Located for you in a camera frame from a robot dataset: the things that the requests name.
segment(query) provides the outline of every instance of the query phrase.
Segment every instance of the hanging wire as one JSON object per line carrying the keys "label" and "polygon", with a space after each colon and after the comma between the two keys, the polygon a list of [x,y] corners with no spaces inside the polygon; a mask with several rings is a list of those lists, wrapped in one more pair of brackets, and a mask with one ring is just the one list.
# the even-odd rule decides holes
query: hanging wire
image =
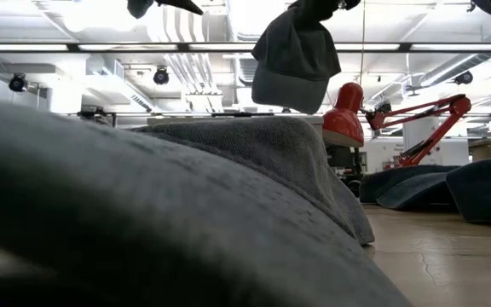
{"label": "hanging wire", "polygon": [[366,16],[367,16],[367,2],[363,1],[363,37],[361,39],[361,70],[359,73],[359,85],[363,85],[363,63],[365,60],[365,27],[366,27]]}

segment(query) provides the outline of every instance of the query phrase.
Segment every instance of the ceiling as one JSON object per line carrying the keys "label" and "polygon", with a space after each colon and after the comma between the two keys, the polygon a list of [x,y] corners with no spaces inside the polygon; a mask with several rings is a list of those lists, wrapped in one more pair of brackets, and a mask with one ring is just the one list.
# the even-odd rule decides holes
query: ceiling
{"label": "ceiling", "polygon": [[[195,20],[188,13],[156,6],[150,8],[144,18],[133,20],[125,11],[125,0],[0,0],[0,42],[254,41],[290,1],[195,2],[205,10],[200,20]],[[335,43],[491,43],[491,16],[480,9],[468,12],[471,2],[467,0],[366,0],[363,4],[350,11],[338,11],[330,20],[323,22]],[[187,20],[185,26],[182,24],[184,20]],[[339,59],[343,71],[331,79],[320,112],[331,107],[342,84],[360,82],[367,108],[387,100],[394,109],[398,109],[464,93],[473,103],[471,113],[491,113],[491,56],[481,61],[475,58],[474,63],[466,61],[467,69],[463,72],[469,70],[473,74],[471,84],[457,85],[448,82],[451,79],[439,80],[439,84],[414,91],[419,94],[414,97],[409,97],[412,91],[406,89],[406,85],[423,85],[425,76],[436,74],[445,67],[452,68],[470,56],[473,55],[341,53]],[[50,64],[69,78],[76,78],[78,74],[84,75],[85,62],[88,68],[99,58],[111,72],[115,72],[113,63],[117,60],[123,66],[124,79],[133,90],[158,106],[160,111],[209,112],[246,108],[266,111],[266,107],[252,103],[251,89],[238,79],[245,69],[254,72],[256,62],[250,55],[228,53],[180,57],[123,53],[91,57],[85,54],[7,53],[0,54],[0,65]],[[153,82],[159,66],[168,66],[168,84],[156,85]],[[97,89],[96,84],[89,83],[87,87],[101,95],[94,95],[97,98],[88,96],[89,104],[104,107],[125,105],[123,99],[126,100],[127,95],[105,95],[106,90]],[[210,100],[207,103],[209,107],[202,105],[191,110],[191,105],[198,101],[204,104],[204,98],[197,95],[190,101],[183,97],[192,96],[189,94],[198,88],[202,95],[219,98]],[[486,130],[490,121],[488,117],[476,117],[465,119],[462,124],[469,129]]]}

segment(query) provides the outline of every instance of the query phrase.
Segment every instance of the security camera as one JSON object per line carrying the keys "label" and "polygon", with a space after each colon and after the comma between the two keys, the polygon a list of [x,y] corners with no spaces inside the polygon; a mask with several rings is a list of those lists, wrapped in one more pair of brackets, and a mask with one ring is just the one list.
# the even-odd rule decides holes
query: security camera
{"label": "security camera", "polygon": [[153,81],[158,85],[167,84],[168,81],[170,81],[170,76],[168,76],[167,68],[157,67],[157,72],[154,74]]}
{"label": "security camera", "polygon": [[26,75],[23,73],[15,73],[10,79],[9,89],[16,93],[24,93],[27,91]]}
{"label": "security camera", "polygon": [[453,80],[457,85],[470,84],[473,82],[473,74],[471,72],[464,72]]}

